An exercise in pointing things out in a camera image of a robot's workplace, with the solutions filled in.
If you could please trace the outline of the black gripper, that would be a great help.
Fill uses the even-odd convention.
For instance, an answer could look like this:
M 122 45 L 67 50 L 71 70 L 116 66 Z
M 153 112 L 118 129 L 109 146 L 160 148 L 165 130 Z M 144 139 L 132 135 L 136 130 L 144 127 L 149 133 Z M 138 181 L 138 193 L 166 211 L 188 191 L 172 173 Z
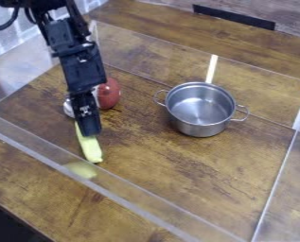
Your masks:
M 101 115 L 91 88 L 106 83 L 105 66 L 98 45 L 53 44 L 54 56 L 58 57 L 67 91 L 81 93 L 70 95 L 73 112 L 83 137 L 98 135 L 102 131 Z

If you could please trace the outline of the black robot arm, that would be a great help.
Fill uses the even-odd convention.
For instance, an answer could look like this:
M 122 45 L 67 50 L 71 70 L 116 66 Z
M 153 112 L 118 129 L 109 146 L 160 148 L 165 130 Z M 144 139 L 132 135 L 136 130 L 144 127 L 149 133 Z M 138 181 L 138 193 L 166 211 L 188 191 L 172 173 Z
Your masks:
M 0 25 L 4 30 L 17 20 L 21 9 L 38 26 L 45 41 L 59 59 L 67 83 L 69 98 L 81 134 L 101 133 L 102 123 L 93 90 L 106 83 L 105 66 L 97 43 L 74 0 L 0 0 L 2 8 L 13 8 L 11 19 Z

